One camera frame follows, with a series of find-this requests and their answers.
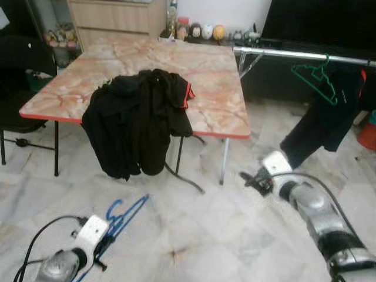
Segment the black television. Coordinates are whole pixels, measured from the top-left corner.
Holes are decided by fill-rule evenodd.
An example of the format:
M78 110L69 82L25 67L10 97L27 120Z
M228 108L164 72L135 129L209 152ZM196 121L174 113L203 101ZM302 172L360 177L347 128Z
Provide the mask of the black television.
M376 54L376 0L273 0L262 38Z
M0 36L20 35L39 38L25 0L0 0L0 7L10 21L9 25L0 30Z

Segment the white wall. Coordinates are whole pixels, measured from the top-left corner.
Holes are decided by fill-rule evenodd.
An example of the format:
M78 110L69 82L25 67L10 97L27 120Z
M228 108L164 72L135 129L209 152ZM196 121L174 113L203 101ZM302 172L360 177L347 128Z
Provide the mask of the white wall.
M252 22L262 31L271 0L178 0L179 16L190 22L221 24L229 31L249 29Z

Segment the cabinet drawer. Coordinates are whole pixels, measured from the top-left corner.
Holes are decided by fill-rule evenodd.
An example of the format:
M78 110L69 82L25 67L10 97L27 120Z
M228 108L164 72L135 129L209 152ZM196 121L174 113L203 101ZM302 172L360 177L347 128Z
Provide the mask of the cabinet drawer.
M77 27L148 32L147 6L71 2Z
M78 35L80 37L83 50L87 50L90 45L94 44L99 38L149 38L147 34L126 33L118 31L96 31L92 29L79 28Z

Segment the green clothes hanger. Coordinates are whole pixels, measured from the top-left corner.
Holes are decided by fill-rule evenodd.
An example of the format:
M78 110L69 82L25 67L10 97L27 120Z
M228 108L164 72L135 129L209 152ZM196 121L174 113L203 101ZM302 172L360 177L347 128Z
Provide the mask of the green clothes hanger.
M291 71L293 74L295 74L297 77L299 77L301 80L303 80L306 84L311 86L317 93L319 93L326 101L328 101L332 106L335 106L338 103L336 96L336 92L334 89L333 84L330 82L329 77L325 74L324 68L329 63L329 55L327 54L327 60L325 63L323 63L320 66L311 66L311 65L294 65L291 68ZM301 69L308 69L312 70L311 77L314 78L318 82L322 82L323 80L326 82L326 84L330 87L331 90L331 97L328 97L325 95L319 88L317 88L312 82L308 80L308 78L305 78L303 75L301 75L298 71Z

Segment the black garment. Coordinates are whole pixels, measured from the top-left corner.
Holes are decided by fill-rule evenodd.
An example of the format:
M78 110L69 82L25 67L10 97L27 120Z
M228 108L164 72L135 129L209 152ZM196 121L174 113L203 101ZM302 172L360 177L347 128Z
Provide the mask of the black garment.
M376 109L376 73L373 69L367 72L367 81L359 100L360 110L372 112Z
M185 113L190 84L156 69L118 76L96 90L82 117L102 169L115 178L163 170L173 136L191 136Z
M281 142L293 169L319 147L337 151L359 112L359 95L365 82L361 72L336 72L330 81L338 104L332 106L321 96L313 102L293 131Z

